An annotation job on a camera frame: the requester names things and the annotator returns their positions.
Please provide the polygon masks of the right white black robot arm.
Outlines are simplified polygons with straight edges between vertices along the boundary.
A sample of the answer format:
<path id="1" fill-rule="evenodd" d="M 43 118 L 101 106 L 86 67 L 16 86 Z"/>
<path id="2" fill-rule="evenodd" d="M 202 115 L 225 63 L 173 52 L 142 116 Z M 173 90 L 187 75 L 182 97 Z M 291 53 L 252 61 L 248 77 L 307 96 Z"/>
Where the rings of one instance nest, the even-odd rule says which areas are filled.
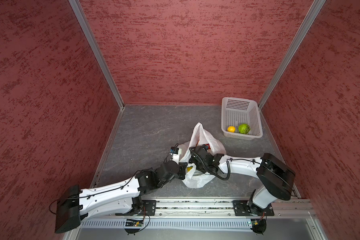
<path id="1" fill-rule="evenodd" d="M 237 158 L 223 154 L 214 156 L 208 146 L 189 148 L 190 163 L 204 174 L 227 181 L 231 174 L 245 175 L 260 180 L 263 187 L 254 190 L 248 201 L 234 204 L 237 216 L 273 216 L 271 203 L 289 201 L 294 193 L 296 173 L 274 155 L 265 153 L 257 158 Z"/>

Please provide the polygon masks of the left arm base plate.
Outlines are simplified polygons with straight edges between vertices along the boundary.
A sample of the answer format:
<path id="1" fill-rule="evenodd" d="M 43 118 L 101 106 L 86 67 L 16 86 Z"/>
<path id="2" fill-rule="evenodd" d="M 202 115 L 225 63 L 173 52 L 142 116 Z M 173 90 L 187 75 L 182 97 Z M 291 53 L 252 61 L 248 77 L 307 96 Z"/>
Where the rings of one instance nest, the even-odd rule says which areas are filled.
<path id="1" fill-rule="evenodd" d="M 142 200 L 133 204 L 132 210 L 125 214 L 114 214 L 115 216 L 154 216 L 156 212 L 156 200 Z"/>

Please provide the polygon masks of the green custard apple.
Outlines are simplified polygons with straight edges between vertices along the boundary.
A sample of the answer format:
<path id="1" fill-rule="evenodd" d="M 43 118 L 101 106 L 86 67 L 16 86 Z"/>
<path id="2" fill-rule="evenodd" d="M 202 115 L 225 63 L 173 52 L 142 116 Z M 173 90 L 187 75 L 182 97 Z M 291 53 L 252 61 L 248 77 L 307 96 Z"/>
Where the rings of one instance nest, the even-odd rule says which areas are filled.
<path id="1" fill-rule="evenodd" d="M 251 127 L 248 124 L 241 124 L 238 127 L 240 134 L 247 135 L 251 131 Z"/>

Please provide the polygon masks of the white plastic bag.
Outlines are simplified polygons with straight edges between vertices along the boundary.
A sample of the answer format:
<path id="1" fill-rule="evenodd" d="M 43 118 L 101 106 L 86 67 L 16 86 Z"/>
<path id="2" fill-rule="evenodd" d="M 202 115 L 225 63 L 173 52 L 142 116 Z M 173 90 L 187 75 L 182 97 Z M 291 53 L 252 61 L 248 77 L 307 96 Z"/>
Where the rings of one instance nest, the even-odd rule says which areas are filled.
<path id="1" fill-rule="evenodd" d="M 201 123 L 193 129 L 191 139 L 178 146 L 178 157 L 174 161 L 185 165 L 182 182 L 187 188 L 200 189 L 217 177 L 217 170 L 206 167 L 213 162 L 214 155 L 226 154 L 224 145 L 206 131 Z"/>

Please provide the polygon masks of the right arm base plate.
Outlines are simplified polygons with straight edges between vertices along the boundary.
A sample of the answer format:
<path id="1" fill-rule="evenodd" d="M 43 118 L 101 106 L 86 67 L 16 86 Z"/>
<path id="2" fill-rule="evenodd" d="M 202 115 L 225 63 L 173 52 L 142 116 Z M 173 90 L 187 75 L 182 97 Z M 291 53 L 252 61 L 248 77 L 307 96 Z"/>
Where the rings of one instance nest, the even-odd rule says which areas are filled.
<path id="1" fill-rule="evenodd" d="M 235 200 L 233 201 L 233 209 L 236 217 L 273 217 L 275 215 L 272 204 L 262 209 L 249 201 Z"/>

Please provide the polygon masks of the small yellow lemon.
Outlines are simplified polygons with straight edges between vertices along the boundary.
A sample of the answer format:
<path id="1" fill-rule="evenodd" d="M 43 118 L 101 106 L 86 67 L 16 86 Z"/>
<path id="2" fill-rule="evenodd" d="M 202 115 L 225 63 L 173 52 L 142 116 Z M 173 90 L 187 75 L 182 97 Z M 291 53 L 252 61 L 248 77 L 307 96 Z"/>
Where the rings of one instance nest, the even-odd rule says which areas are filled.
<path id="1" fill-rule="evenodd" d="M 230 132 L 230 133 L 234 133 L 236 131 L 236 128 L 234 126 L 229 126 L 227 128 L 227 131 Z"/>

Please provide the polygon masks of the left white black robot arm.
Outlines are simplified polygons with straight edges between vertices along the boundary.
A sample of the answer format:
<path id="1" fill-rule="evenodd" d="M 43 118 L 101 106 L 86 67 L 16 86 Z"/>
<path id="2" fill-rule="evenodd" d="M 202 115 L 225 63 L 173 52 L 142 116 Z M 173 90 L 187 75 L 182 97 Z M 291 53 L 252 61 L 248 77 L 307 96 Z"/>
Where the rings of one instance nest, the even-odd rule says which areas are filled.
<path id="1" fill-rule="evenodd" d="M 173 179 L 184 180 L 187 163 L 164 162 L 156 170 L 137 171 L 119 183 L 93 189 L 69 187 L 56 200 L 55 233 L 71 231 L 83 221 L 107 214 L 135 215 L 143 209 L 141 197 L 151 194 Z"/>

